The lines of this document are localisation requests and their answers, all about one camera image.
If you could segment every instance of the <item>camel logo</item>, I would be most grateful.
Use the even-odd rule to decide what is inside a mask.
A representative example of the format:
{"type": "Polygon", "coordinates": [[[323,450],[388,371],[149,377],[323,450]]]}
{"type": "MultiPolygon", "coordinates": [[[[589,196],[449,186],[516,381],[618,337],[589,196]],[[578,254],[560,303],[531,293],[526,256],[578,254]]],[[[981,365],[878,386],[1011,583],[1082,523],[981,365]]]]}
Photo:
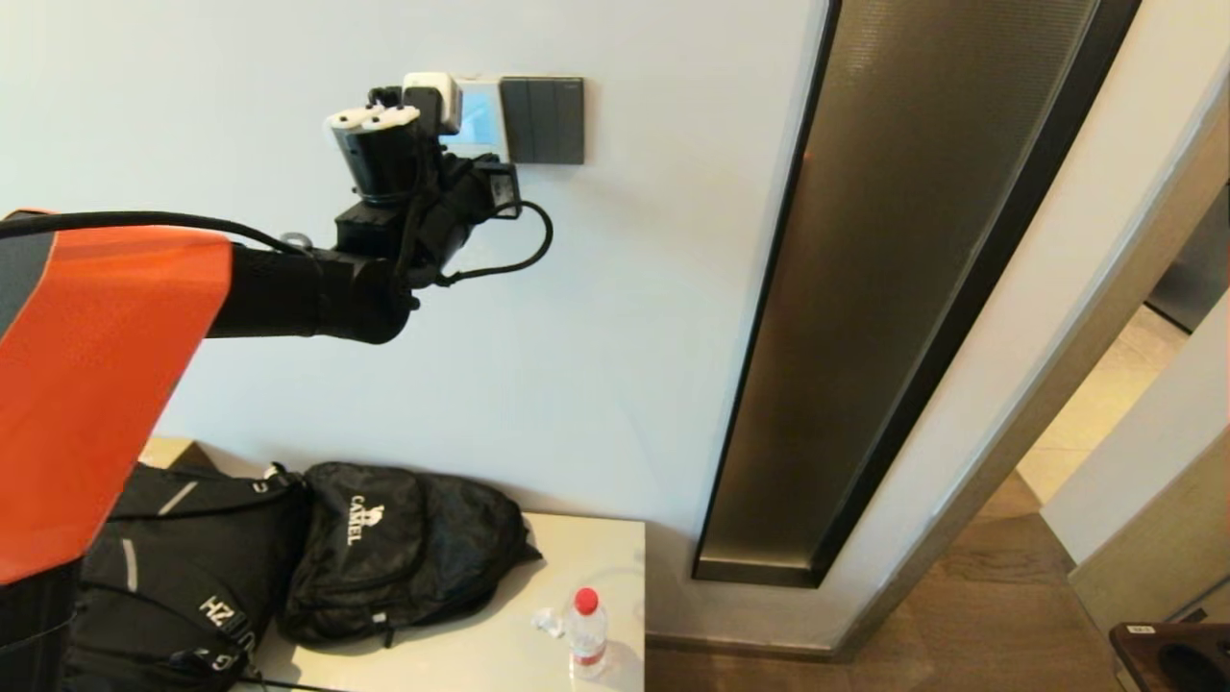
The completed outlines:
{"type": "Polygon", "coordinates": [[[369,510],[363,506],[365,501],[367,498],[363,495],[351,498],[351,521],[346,526],[347,546],[354,546],[359,541],[363,541],[363,527],[375,526],[384,519],[384,505],[369,510]]]}

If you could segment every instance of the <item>baseboard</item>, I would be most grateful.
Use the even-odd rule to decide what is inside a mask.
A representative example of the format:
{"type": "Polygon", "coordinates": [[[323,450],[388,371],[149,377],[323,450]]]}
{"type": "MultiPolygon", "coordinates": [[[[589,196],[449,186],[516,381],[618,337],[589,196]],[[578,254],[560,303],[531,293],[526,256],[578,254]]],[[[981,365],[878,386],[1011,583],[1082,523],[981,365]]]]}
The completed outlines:
{"type": "Polygon", "coordinates": [[[776,647],[771,644],[744,644],[742,642],[715,642],[694,639],[672,634],[646,634],[648,648],[692,654],[722,654],[727,656],[745,656],[754,659],[777,659],[785,661],[804,661],[813,664],[841,663],[831,649],[808,649],[804,647],[776,647]]]}

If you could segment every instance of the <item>wooden floor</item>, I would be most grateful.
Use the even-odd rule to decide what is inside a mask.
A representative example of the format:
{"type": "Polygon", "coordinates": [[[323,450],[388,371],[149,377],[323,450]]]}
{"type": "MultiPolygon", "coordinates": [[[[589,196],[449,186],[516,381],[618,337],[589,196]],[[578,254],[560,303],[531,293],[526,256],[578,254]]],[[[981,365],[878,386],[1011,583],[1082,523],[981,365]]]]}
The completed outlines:
{"type": "Polygon", "coordinates": [[[1017,474],[854,664],[651,648],[648,692],[1122,692],[1065,576],[1066,554],[1017,474]]]}

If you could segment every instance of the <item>gray switch panel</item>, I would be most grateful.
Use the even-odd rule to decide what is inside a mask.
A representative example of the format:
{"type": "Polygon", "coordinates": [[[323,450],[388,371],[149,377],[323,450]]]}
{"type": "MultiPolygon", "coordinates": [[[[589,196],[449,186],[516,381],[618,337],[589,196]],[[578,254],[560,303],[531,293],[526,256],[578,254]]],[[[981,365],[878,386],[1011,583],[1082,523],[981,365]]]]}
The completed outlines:
{"type": "Polygon", "coordinates": [[[585,162],[585,80],[506,76],[499,97],[514,163],[585,162]]]}

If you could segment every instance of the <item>reflective strip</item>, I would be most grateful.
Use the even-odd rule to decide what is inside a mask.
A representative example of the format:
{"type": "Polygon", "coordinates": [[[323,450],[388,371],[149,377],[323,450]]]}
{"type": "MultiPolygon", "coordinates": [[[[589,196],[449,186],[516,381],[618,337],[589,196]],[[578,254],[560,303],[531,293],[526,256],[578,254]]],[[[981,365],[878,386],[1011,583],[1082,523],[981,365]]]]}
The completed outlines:
{"type": "Polygon", "coordinates": [[[137,549],[132,540],[124,538],[121,543],[124,546],[124,565],[128,567],[128,590],[137,594],[137,549]]]}
{"type": "Polygon", "coordinates": [[[192,483],[184,486],[182,490],[180,490],[178,493],[175,494],[175,498],[171,498],[167,501],[167,504],[162,505],[162,509],[157,511],[157,516],[162,516],[162,515],[170,513],[171,510],[173,510],[175,506],[180,504],[180,500],[183,500],[184,498],[187,498],[188,493],[192,493],[192,489],[196,488],[196,487],[197,487],[197,482],[196,481],[193,481],[192,483]]]}

